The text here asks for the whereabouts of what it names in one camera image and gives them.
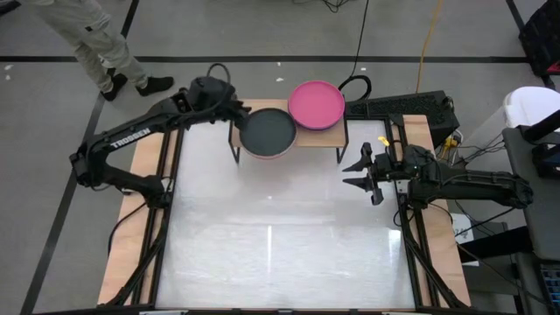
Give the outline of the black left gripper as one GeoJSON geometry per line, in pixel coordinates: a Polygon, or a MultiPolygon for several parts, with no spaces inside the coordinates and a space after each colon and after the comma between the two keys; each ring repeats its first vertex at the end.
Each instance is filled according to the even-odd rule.
{"type": "Polygon", "coordinates": [[[212,107],[212,123],[230,121],[237,129],[245,129],[252,108],[243,101],[223,101],[212,107]]]}

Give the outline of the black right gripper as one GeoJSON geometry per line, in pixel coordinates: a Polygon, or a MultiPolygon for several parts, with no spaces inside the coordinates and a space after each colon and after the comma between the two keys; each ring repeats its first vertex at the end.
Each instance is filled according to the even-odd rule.
{"type": "Polygon", "coordinates": [[[365,192],[371,192],[371,202],[374,206],[384,201],[380,182],[410,179],[410,175],[399,170],[390,159],[389,154],[382,153],[372,156],[370,143],[364,143],[360,149],[360,160],[343,170],[343,172],[361,172],[367,170],[363,178],[345,178],[344,183],[359,187],[365,192]]]}

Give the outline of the dark grey plate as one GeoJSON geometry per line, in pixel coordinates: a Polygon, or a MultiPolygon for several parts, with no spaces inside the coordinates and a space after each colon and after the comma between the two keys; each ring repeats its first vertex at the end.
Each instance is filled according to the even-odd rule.
{"type": "Polygon", "coordinates": [[[297,137],[297,125],[290,114],[279,108],[264,108],[248,115],[245,129],[240,129],[241,144],[291,144],[297,137]]]}

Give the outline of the magenta pink plate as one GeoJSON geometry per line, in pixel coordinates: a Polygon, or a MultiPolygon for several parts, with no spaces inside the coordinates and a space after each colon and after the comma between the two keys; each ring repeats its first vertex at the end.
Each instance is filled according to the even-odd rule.
{"type": "Polygon", "coordinates": [[[331,83],[312,80],[297,86],[288,98],[291,116],[343,116],[345,99],[331,83]]]}

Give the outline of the wooden shelf with black legs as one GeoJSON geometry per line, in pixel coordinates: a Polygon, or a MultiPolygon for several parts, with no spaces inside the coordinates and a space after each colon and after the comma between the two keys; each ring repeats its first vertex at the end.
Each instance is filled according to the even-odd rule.
{"type": "MultiPolygon", "coordinates": [[[[251,107],[253,110],[266,108],[281,109],[288,111],[288,101],[278,99],[246,99],[245,107],[251,107]]],[[[334,148],[336,150],[336,160],[340,164],[346,153],[349,143],[347,120],[343,116],[333,127],[324,130],[311,130],[301,126],[297,126],[297,137],[293,147],[310,147],[310,148],[334,148]]],[[[243,148],[239,130],[232,124],[229,124],[228,145],[234,156],[234,161],[238,164],[240,161],[240,153],[243,148]]]]}

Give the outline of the black computer box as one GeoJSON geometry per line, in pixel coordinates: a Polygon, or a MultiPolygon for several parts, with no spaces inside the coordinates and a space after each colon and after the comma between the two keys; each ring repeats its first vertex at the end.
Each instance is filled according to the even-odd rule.
{"type": "Polygon", "coordinates": [[[393,114],[426,116],[435,147],[460,126],[453,99],[443,90],[346,103],[345,118],[348,120],[374,120],[393,114]]]}

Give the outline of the white paper sheet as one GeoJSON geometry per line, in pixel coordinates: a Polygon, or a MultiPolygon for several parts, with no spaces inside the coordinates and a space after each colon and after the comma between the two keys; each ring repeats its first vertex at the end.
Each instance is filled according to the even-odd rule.
{"type": "Polygon", "coordinates": [[[451,213],[451,217],[453,219],[452,228],[456,242],[465,243],[473,241],[474,235],[471,230],[471,221],[464,214],[460,213],[451,213]]]}

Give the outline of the wooden base board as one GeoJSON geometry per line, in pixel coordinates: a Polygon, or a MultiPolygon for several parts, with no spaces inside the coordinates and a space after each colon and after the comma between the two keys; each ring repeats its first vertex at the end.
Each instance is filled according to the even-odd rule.
{"type": "MultiPolygon", "coordinates": [[[[158,163],[162,162],[164,174],[171,174],[172,155],[180,152],[181,144],[180,131],[173,131],[169,136],[147,136],[136,144],[131,170],[146,175],[154,172],[158,163]]],[[[143,242],[151,243],[159,230],[163,212],[142,207],[137,213],[132,213],[141,203],[141,198],[136,195],[125,196],[122,200],[119,213],[122,224],[115,231],[99,295],[99,302],[102,304],[107,303],[124,286],[141,259],[143,242]]],[[[471,300],[447,211],[447,203],[442,199],[423,210],[430,257],[434,268],[449,288],[462,302],[469,305],[471,300]]]]}

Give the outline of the person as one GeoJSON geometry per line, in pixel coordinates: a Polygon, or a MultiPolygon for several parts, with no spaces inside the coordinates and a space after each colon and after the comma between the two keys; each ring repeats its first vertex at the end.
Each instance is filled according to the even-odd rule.
{"type": "Polygon", "coordinates": [[[174,79],[147,74],[111,16],[95,0],[21,0],[73,49],[87,76],[112,102],[129,82],[141,96],[164,92],[174,79]]]}

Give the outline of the white rounded chair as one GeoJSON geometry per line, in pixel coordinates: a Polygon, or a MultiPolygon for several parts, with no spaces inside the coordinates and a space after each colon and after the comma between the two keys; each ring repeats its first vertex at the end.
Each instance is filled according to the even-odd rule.
{"type": "Polygon", "coordinates": [[[531,126],[560,110],[560,93],[546,87],[520,87],[503,101],[506,125],[531,126]]]}

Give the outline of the grey desk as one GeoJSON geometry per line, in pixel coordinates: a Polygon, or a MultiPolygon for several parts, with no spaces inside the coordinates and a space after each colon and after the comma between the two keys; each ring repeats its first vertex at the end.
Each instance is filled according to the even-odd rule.
{"type": "Polygon", "coordinates": [[[502,131],[513,173],[531,186],[533,203],[524,217],[535,254],[543,260],[560,261],[560,180],[541,178],[532,162],[534,145],[526,142],[519,129],[502,131]]]}

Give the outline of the black bag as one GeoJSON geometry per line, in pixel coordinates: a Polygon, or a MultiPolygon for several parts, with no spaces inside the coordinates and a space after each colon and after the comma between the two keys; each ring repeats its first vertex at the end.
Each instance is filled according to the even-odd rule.
{"type": "Polygon", "coordinates": [[[522,27],[519,39],[535,75],[560,75],[560,0],[546,0],[522,27]]]}

